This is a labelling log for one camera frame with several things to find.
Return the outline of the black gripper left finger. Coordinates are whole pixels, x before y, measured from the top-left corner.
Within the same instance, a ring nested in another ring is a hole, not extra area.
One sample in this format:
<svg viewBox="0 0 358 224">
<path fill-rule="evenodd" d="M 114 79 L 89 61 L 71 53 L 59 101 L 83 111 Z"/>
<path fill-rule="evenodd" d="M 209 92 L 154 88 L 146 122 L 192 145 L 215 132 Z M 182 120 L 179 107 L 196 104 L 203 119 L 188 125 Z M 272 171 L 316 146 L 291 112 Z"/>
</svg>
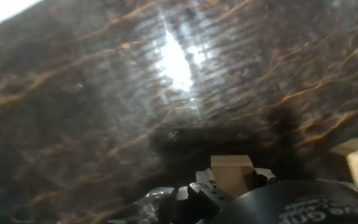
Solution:
<svg viewBox="0 0 358 224">
<path fill-rule="evenodd" d="M 234 199 L 217 188 L 211 169 L 196 172 L 196 182 L 177 192 L 173 224 L 205 224 Z"/>
</svg>

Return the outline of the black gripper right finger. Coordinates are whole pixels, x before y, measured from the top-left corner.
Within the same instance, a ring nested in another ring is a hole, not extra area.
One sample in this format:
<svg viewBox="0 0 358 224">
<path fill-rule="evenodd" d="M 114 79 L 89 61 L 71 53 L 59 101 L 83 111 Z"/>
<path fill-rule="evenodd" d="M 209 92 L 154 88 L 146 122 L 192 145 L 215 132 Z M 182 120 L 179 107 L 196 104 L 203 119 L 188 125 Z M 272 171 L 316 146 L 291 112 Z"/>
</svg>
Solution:
<svg viewBox="0 0 358 224">
<path fill-rule="evenodd" d="M 276 175 L 270 169 L 255 168 L 254 172 L 257 185 L 270 185 L 277 182 Z"/>
</svg>

